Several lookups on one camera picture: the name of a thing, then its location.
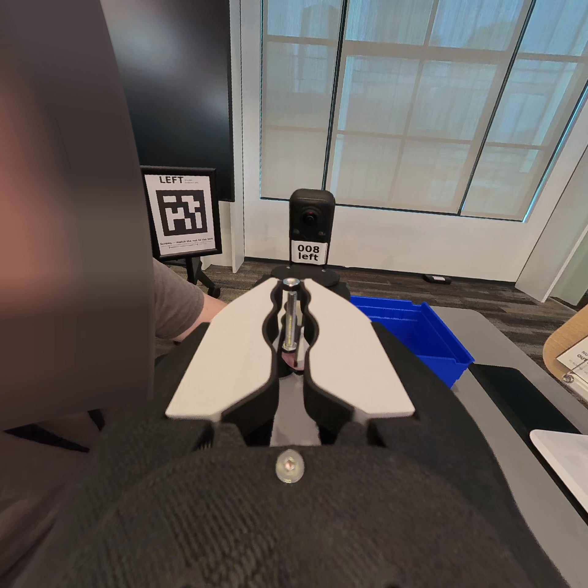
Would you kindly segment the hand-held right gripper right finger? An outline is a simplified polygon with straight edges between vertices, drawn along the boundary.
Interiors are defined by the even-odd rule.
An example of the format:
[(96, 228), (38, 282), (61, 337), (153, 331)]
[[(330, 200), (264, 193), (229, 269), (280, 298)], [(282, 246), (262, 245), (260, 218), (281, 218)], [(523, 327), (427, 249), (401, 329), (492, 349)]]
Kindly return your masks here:
[(310, 278), (300, 285), (302, 443), (324, 443), (349, 422), (413, 417), (416, 409), (371, 320)]

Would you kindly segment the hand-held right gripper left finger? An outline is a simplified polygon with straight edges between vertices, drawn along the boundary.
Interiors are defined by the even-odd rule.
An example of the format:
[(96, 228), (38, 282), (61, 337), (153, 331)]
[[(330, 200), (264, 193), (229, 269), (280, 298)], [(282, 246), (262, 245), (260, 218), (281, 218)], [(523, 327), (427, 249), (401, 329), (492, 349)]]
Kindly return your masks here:
[(273, 421), (281, 303), (282, 287), (271, 277), (212, 319), (166, 408), (168, 419), (231, 423), (244, 437)]

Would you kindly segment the blue plastic bin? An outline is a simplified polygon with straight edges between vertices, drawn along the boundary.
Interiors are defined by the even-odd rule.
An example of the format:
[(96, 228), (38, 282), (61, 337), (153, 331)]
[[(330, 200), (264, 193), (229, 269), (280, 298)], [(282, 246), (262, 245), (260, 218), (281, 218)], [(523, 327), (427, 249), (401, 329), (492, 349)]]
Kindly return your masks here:
[(364, 296), (351, 296), (350, 302), (372, 322), (383, 325), (450, 388), (474, 363), (474, 357), (426, 302), (418, 305)]

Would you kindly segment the long steel bolt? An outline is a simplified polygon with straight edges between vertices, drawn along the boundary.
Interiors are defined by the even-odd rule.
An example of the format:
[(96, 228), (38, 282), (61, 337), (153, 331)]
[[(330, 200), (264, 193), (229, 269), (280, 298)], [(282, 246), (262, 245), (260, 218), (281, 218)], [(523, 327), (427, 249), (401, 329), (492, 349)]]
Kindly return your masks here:
[(283, 289), (287, 294), (286, 303), (285, 303), (285, 322), (284, 322), (284, 340), (294, 340), (297, 341), (296, 338), (296, 328), (298, 325), (297, 319), (297, 303), (298, 303), (298, 290), (300, 287), (300, 280), (295, 277), (288, 277), (283, 279)]

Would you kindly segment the person's left forearm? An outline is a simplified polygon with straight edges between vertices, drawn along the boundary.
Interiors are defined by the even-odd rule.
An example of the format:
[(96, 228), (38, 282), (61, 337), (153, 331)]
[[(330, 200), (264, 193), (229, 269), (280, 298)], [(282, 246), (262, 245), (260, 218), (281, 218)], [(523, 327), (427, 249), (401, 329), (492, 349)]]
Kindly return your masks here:
[(227, 306), (190, 283), (155, 293), (155, 337), (183, 342), (199, 325), (209, 323)]

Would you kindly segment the black sign floor stand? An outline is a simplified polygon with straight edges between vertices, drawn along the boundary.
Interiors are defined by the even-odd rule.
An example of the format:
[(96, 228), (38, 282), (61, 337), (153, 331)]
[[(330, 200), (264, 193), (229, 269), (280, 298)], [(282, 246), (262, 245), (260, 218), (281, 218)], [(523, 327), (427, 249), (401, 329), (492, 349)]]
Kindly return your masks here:
[(187, 271), (187, 281), (197, 285), (198, 282), (202, 283), (206, 287), (208, 296), (220, 299), (221, 289), (209, 278), (202, 269), (202, 259), (197, 255), (189, 255), (187, 257), (172, 257), (172, 258), (160, 258), (158, 261), (162, 262), (167, 266), (177, 266), (185, 268)]

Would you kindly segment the large grid window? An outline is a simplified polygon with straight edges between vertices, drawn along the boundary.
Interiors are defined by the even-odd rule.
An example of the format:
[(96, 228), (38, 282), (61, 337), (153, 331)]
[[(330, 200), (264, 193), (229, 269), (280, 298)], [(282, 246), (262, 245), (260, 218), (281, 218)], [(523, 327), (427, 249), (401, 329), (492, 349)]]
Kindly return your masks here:
[(587, 95), (587, 1), (262, 1), (260, 197), (527, 222)]

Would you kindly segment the framed tag sign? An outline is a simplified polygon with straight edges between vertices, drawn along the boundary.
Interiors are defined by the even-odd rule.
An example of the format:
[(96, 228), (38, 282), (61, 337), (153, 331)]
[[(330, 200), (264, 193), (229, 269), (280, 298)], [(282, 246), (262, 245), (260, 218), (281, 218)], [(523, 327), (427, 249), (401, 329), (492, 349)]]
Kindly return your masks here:
[(215, 168), (140, 166), (152, 254), (177, 261), (223, 252)]

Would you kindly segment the black table mat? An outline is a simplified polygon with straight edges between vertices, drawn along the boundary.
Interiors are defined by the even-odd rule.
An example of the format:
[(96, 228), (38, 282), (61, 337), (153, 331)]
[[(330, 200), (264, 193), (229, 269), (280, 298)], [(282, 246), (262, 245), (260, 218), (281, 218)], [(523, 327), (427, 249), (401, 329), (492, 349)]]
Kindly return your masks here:
[(580, 433), (517, 369), (472, 364), (469, 371), (521, 438), (533, 430)]

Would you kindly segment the round wooden table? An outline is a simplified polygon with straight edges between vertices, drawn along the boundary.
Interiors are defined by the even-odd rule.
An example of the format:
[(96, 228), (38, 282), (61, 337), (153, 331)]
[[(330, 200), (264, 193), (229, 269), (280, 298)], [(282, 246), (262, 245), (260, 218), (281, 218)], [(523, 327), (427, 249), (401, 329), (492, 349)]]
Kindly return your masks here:
[(549, 373), (560, 383), (567, 369), (557, 358), (587, 337), (587, 306), (576, 312), (564, 325), (548, 337), (543, 346), (543, 362)]

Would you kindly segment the white paper sheet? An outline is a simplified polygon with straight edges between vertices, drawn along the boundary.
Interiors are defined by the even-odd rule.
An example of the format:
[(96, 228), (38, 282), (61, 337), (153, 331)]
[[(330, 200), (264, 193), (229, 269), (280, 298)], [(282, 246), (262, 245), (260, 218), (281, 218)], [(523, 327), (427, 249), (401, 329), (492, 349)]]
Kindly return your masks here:
[(556, 357), (566, 368), (562, 381), (587, 390), (587, 336)]

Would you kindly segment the white tray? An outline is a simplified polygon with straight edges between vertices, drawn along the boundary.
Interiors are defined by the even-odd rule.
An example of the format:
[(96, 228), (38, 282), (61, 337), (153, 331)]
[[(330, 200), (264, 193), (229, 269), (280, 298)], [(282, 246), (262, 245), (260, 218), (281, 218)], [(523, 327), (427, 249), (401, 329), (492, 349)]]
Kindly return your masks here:
[(530, 432), (530, 441), (587, 513), (587, 435), (535, 429)]

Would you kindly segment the black wall panel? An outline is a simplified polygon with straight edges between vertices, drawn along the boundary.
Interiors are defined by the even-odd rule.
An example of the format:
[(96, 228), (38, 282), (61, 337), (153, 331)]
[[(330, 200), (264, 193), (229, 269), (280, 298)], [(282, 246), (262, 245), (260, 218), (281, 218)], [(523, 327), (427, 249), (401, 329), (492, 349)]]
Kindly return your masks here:
[(101, 1), (142, 166), (212, 168), (233, 202), (229, 1)]

